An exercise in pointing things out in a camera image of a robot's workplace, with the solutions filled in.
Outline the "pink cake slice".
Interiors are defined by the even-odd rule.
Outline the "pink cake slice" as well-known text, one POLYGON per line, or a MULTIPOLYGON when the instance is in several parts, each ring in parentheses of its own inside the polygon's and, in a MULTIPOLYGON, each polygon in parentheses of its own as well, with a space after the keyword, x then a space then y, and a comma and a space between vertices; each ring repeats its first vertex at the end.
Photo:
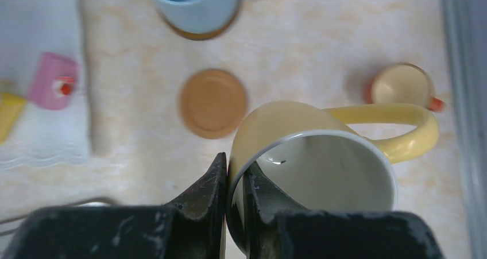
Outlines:
POLYGON ((66 108, 79 77, 78 64, 62 55, 44 52, 37 65, 27 99, 47 110, 66 108))

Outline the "blue mug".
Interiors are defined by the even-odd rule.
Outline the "blue mug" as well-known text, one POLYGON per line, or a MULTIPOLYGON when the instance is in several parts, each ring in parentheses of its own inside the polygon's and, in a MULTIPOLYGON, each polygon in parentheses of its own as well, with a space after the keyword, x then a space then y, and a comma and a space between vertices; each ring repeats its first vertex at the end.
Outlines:
POLYGON ((204 34, 224 27, 237 12, 239 0, 154 0, 175 28, 204 34))

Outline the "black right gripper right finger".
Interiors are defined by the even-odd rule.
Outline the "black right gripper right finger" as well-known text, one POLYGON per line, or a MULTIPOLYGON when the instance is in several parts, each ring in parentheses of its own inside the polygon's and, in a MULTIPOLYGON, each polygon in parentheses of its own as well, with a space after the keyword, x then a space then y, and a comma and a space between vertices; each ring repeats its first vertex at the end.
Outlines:
POLYGON ((308 210, 257 163, 243 176, 249 258, 442 258, 428 225, 410 212, 308 210))

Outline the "yellow cake slice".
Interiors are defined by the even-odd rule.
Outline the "yellow cake slice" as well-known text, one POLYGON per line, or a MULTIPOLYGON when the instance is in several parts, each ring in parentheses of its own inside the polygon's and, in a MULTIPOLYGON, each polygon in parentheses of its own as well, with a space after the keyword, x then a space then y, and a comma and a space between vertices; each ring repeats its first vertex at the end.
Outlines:
POLYGON ((1 92, 1 143, 7 139, 26 104, 27 100, 20 96, 1 92))

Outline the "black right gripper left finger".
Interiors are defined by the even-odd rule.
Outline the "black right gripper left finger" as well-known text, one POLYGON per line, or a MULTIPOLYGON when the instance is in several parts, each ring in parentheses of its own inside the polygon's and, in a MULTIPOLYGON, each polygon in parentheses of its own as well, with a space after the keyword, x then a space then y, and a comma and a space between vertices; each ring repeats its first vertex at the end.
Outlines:
POLYGON ((223 258, 227 162, 155 206, 44 207, 19 226, 4 258, 223 258))

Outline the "brown mug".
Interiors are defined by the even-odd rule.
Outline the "brown mug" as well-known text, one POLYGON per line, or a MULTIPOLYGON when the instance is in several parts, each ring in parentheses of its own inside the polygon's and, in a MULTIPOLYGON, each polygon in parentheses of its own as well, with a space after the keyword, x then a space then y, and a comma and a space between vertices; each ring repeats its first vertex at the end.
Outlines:
POLYGON ((410 63, 387 66, 374 75, 364 88, 367 104, 407 103, 441 112, 444 101, 435 95, 433 82, 420 67, 410 63))

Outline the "yellow mug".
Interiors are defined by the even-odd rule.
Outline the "yellow mug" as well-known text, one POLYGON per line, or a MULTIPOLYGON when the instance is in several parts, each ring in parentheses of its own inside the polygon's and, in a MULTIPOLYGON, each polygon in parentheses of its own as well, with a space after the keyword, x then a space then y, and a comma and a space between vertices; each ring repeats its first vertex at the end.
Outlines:
POLYGON ((253 164, 305 208, 391 211, 399 193, 393 164, 427 153, 438 139, 434 115, 412 104, 264 104, 242 121, 232 144, 229 232, 246 252, 243 175, 253 164))

